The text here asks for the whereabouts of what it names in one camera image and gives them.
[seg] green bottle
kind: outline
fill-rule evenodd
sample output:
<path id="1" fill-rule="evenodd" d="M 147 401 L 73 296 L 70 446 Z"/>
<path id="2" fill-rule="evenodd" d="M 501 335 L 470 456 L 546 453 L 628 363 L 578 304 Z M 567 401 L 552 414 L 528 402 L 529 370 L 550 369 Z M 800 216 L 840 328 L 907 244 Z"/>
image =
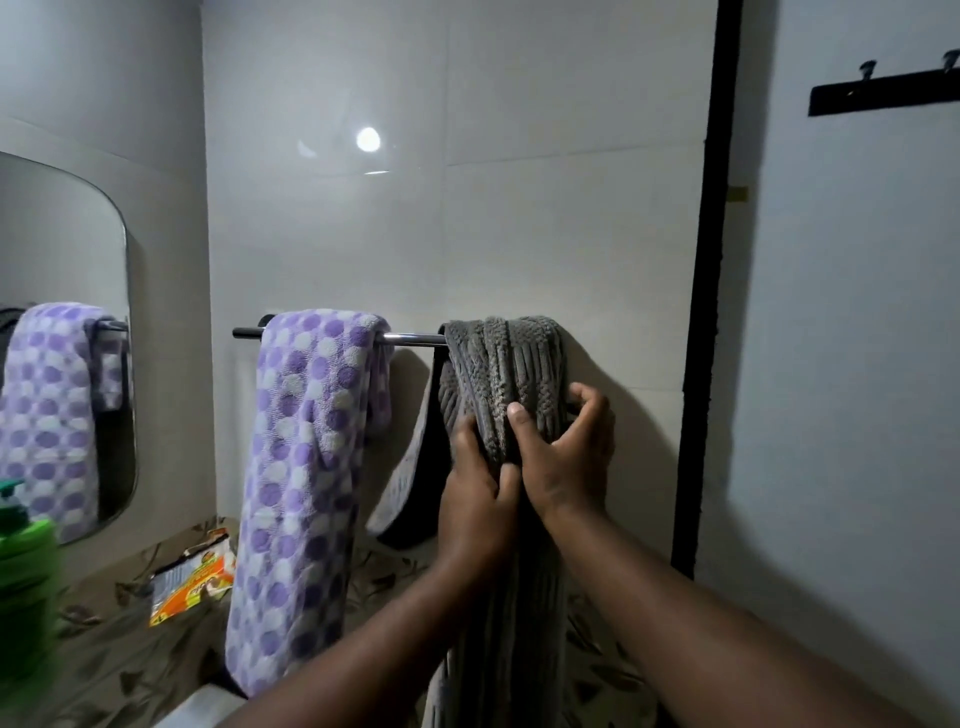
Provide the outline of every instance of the green bottle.
<path id="1" fill-rule="evenodd" d="M 22 482 L 0 481 L 0 708 L 33 703 L 54 673 L 57 536 L 13 499 Z"/>

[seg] orange package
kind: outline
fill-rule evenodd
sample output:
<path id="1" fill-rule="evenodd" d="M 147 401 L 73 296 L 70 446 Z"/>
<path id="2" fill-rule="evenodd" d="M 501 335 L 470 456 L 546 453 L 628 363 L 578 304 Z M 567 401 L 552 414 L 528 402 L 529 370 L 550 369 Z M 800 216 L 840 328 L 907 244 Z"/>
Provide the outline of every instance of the orange package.
<path id="1" fill-rule="evenodd" d="M 206 543 L 154 574 L 150 626 L 186 612 L 204 598 L 222 599 L 233 588 L 236 557 L 223 528 L 210 531 Z"/>

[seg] black coat hook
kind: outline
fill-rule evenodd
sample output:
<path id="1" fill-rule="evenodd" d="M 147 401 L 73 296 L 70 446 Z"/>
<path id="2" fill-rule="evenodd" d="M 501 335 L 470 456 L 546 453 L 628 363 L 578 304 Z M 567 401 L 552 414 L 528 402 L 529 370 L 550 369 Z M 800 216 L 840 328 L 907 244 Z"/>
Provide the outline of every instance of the black coat hook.
<path id="1" fill-rule="evenodd" d="M 810 92 L 810 116 L 916 107 L 960 101 L 960 49 L 944 54 L 943 68 L 874 78 L 876 61 L 860 66 L 863 78 L 843 84 L 817 86 Z"/>

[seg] black door frame edge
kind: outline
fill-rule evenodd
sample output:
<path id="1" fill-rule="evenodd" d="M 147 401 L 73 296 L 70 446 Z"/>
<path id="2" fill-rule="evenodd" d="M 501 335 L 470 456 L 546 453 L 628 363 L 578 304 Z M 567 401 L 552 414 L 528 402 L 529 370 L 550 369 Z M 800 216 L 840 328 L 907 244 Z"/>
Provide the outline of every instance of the black door frame edge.
<path id="1" fill-rule="evenodd" d="M 720 261 L 723 257 L 733 97 L 740 53 L 742 14 L 743 0 L 719 0 L 704 149 L 700 228 L 697 233 L 690 324 L 686 340 L 684 416 L 677 464 L 677 499 L 670 557 L 670 565 L 691 579 L 696 565 L 701 498 L 704 491 L 710 384 L 717 333 L 717 287 L 720 281 Z"/>

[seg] purple polka dot towel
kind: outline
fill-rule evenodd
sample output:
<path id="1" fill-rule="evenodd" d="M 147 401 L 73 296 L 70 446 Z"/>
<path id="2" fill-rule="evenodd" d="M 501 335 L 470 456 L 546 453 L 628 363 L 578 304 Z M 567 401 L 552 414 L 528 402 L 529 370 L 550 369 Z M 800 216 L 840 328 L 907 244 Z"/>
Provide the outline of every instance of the purple polka dot towel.
<path id="1" fill-rule="evenodd" d="M 102 308 L 43 303 L 13 330 L 0 394 L 0 478 L 23 479 L 17 499 L 50 519 L 61 543 L 98 520 L 93 416 L 123 404 L 121 342 L 97 328 Z"/>
<path id="2" fill-rule="evenodd" d="M 379 316 L 276 316 L 263 332 L 227 668 L 253 696 L 340 639 L 364 439 L 390 423 Z"/>

